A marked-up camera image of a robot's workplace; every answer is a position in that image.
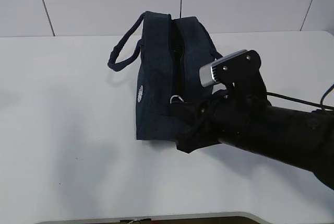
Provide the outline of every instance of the fabric bag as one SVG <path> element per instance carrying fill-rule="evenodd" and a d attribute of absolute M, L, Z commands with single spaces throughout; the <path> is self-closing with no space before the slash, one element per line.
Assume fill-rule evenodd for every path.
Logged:
<path fill-rule="evenodd" d="M 133 55 L 116 63 L 128 38 L 143 23 L 141 39 Z M 122 37 L 110 54 L 108 67 L 118 72 L 139 55 L 136 135 L 141 140 L 174 140 L 187 125 L 171 115 L 171 102 L 202 100 L 212 94 L 204 88 L 199 69 L 214 61 L 212 40 L 196 17 L 171 19 L 171 15 L 147 11 Z"/>

